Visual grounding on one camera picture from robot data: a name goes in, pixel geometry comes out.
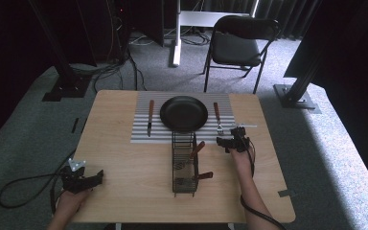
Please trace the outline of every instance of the knife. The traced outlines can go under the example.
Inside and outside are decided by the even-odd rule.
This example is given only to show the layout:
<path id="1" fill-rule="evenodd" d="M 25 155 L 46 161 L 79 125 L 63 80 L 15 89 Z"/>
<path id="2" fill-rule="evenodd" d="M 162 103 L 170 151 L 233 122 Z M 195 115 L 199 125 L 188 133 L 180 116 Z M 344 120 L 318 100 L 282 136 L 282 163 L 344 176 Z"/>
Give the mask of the knife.
<path id="1" fill-rule="evenodd" d="M 150 137 L 150 132 L 151 132 L 151 119 L 153 117 L 153 107 L 154 107 L 154 100 L 150 100 L 150 104 L 149 104 L 149 122 L 148 122 L 148 137 Z"/>

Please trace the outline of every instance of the placemat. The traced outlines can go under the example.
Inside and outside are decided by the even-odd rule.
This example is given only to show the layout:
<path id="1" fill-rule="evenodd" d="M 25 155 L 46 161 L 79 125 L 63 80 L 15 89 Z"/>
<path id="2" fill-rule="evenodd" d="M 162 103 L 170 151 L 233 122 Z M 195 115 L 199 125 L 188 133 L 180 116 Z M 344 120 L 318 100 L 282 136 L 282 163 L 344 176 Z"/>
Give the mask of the placemat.
<path id="1" fill-rule="evenodd" d="M 224 133 L 230 136 L 229 128 L 233 128 L 235 118 L 227 94 L 181 93 L 181 92 L 148 92 L 141 91 L 136 103 L 133 128 L 130 143 L 171 143 L 172 131 L 160 120 L 160 108 L 165 101 L 175 96 L 189 96 L 203 102 L 208 110 L 208 120 L 197 130 L 196 139 L 205 143 L 217 142 L 218 122 L 215 116 L 214 103 L 218 103 L 220 124 Z M 153 117 L 151 123 L 151 136 L 148 137 L 149 104 L 154 100 Z"/>

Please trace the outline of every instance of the dish rack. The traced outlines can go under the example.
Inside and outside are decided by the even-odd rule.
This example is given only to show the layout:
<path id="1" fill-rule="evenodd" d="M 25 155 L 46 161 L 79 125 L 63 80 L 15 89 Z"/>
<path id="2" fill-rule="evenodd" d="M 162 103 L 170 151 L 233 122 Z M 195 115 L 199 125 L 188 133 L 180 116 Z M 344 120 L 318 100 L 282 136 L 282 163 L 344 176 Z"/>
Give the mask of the dish rack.
<path id="1" fill-rule="evenodd" d="M 198 154 L 190 157 L 196 149 L 196 133 L 172 132 L 172 192 L 195 195 L 200 179 L 211 178 L 212 172 L 199 174 Z"/>

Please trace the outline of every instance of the wooden table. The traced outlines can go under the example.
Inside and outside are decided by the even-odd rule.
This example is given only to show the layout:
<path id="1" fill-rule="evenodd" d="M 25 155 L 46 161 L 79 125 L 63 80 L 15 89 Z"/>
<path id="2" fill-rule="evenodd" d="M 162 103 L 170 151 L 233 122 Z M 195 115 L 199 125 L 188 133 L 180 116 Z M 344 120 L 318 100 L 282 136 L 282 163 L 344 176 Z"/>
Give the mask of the wooden table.
<path id="1" fill-rule="evenodd" d="M 172 144 L 131 143 L 139 92 L 100 91 L 92 106 L 75 160 L 86 160 L 85 175 L 104 170 L 103 185 L 95 188 L 76 222 L 245 222 L 240 188 L 230 154 L 207 144 L 198 155 L 200 173 L 195 196 L 172 191 Z M 295 219 L 287 189 L 259 99 L 230 94 L 236 122 L 247 127 L 256 148 L 254 179 L 269 211 L 280 222 Z"/>

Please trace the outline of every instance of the chair seat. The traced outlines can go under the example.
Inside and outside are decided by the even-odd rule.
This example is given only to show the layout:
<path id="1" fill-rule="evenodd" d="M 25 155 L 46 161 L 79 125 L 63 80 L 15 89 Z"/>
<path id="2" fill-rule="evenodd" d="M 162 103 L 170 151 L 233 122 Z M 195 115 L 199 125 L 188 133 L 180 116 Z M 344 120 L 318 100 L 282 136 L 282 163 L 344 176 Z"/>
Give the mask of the chair seat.
<path id="1" fill-rule="evenodd" d="M 261 63 L 256 40 L 243 39 L 230 34 L 215 34 L 212 59 L 218 64 L 251 67 L 258 66 Z"/>

